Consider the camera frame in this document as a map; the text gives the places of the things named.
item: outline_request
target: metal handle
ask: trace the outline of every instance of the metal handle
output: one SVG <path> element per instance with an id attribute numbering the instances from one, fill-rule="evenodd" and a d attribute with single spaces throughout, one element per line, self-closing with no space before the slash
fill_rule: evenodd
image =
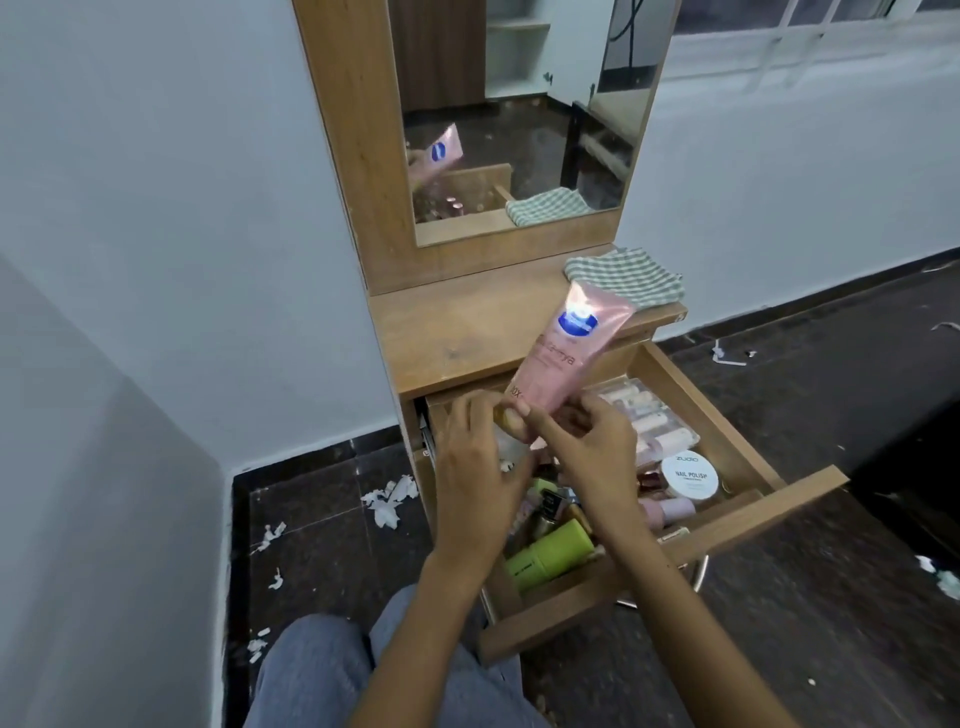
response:
<path id="1" fill-rule="evenodd" d="M 704 586 L 704 579 L 707 578 L 707 564 L 709 564 L 709 561 L 709 555 L 704 554 L 704 558 L 700 559 L 694 568 L 693 578 L 690 579 L 690 588 L 694 592 L 699 592 Z M 684 564 L 681 569 L 684 569 L 687 566 L 689 566 L 689 564 Z M 636 609 L 636 602 L 632 599 L 617 599 L 616 603 L 621 607 L 630 607 L 631 609 Z"/>

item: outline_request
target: jeans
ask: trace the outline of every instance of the jeans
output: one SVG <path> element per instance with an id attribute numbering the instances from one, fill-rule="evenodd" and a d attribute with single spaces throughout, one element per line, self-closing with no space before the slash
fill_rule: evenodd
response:
<path id="1" fill-rule="evenodd" d="M 246 728 L 345 725 L 415 589 L 397 592 L 373 626 L 372 664 L 363 633 L 346 619 L 310 615 L 283 630 L 263 661 Z M 484 669 L 459 644 L 450 660 L 436 725 L 548 726 L 523 697 L 518 657 Z"/>

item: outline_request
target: checkered cloth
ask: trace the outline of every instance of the checkered cloth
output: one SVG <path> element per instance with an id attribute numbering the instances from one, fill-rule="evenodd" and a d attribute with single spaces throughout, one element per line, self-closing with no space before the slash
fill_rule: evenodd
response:
<path id="1" fill-rule="evenodd" d="M 684 297 L 683 276 L 660 267 L 639 249 L 616 248 L 597 257 L 572 257 L 564 273 L 567 280 L 592 283 L 627 299 L 637 311 Z"/>
<path id="2" fill-rule="evenodd" d="M 588 215 L 591 212 L 595 210 L 587 204 L 580 193 L 566 187 L 557 187 L 526 200 L 513 200 L 507 203 L 507 215 L 518 228 L 548 223 L 551 220 L 563 220 L 565 217 Z"/>

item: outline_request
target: mirror frame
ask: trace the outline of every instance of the mirror frame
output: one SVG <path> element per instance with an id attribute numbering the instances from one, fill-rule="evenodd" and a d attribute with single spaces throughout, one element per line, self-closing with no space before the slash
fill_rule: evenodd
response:
<path id="1" fill-rule="evenodd" d="M 420 248 L 406 174 L 387 0 L 292 1 L 370 295 L 613 242 L 663 60 L 650 87 L 631 177 L 618 207 Z M 675 5 L 671 36 L 680 0 Z"/>

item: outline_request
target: white cabinet door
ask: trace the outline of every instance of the white cabinet door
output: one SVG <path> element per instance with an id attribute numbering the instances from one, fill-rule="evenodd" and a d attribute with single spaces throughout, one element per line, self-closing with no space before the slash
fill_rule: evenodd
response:
<path id="1" fill-rule="evenodd" d="M 550 20 L 537 75 L 552 77 L 550 97 L 586 104 L 590 85 L 600 80 L 613 0 L 540 0 L 537 5 Z"/>

